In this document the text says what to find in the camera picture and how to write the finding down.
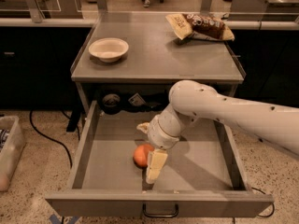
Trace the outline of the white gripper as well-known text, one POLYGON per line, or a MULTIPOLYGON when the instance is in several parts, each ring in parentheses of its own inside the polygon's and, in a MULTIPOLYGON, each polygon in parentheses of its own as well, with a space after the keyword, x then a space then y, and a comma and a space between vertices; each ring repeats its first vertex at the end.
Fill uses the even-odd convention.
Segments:
POLYGON ((147 161, 146 182, 153 184, 167 160, 166 150, 172 148, 179 141, 179 138, 170 136, 161 128, 158 115, 150 123, 140 123, 136 128, 142 133, 148 133, 149 142, 157 147, 149 152, 147 161))

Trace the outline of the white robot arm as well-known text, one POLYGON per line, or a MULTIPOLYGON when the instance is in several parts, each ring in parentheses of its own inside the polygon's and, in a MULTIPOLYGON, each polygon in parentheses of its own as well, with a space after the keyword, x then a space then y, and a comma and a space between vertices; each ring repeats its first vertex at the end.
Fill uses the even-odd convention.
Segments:
POLYGON ((205 84, 181 80, 169 91, 169 104, 151 121, 137 129, 148 136, 155 149, 148 155, 146 182, 155 183, 167 159, 167 150, 198 119, 212 119, 299 156, 299 109, 238 99, 217 93, 205 84))

